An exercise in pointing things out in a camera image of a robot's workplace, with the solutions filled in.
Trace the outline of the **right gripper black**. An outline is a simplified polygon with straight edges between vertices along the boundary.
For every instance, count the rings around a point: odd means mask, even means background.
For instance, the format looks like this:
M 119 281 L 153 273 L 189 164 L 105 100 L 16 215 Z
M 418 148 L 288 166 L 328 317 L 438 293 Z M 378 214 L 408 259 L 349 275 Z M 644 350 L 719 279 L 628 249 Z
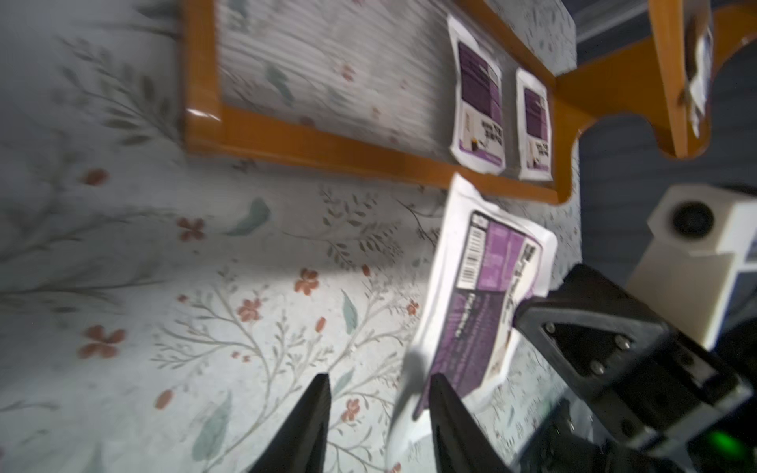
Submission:
M 516 330 L 593 412 L 611 439 L 667 455 L 754 398 L 754 385 L 597 270 L 520 303 Z

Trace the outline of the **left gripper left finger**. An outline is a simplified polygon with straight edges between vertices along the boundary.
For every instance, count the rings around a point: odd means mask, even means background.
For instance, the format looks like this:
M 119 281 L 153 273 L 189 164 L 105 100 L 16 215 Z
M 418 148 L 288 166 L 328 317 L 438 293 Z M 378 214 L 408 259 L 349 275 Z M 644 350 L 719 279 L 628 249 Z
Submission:
M 330 406 L 329 376 L 317 374 L 248 472 L 323 472 Z

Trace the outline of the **blue coffee bag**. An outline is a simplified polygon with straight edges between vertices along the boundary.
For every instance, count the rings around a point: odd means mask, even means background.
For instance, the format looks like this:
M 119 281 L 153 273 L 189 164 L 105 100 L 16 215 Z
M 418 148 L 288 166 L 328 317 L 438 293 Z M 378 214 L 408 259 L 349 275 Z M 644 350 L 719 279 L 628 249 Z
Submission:
M 696 138 L 701 135 L 714 64 L 714 21 L 711 1 L 685 1 L 683 103 Z

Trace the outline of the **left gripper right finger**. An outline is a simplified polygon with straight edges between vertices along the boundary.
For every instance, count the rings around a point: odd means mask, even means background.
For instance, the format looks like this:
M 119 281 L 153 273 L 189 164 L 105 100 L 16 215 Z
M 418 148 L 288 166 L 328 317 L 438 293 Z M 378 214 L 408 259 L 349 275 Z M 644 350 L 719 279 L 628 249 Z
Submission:
M 438 472 L 511 472 L 443 374 L 430 378 L 429 411 Z

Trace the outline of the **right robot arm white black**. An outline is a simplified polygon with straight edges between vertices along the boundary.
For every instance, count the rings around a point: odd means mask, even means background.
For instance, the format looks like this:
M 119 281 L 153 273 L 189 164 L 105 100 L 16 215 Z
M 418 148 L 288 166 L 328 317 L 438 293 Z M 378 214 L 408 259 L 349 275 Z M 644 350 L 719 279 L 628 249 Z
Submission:
M 729 301 L 756 269 L 756 190 L 668 189 L 625 286 L 579 263 L 516 311 L 518 332 L 587 406 L 562 400 L 522 472 L 752 472 L 756 302 Z

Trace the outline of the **purple coffee bag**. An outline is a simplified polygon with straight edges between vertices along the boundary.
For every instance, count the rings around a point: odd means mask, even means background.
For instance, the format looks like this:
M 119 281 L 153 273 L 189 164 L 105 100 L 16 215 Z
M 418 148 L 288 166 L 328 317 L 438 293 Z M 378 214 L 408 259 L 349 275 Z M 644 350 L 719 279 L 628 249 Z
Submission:
M 557 246 L 550 230 L 453 177 L 421 318 L 403 360 L 386 467 L 431 434 L 433 374 L 443 374 L 473 412 L 506 381 L 522 340 L 516 309 L 549 293 Z
M 516 71 L 516 121 L 522 181 L 551 181 L 552 127 L 546 87 L 526 69 Z

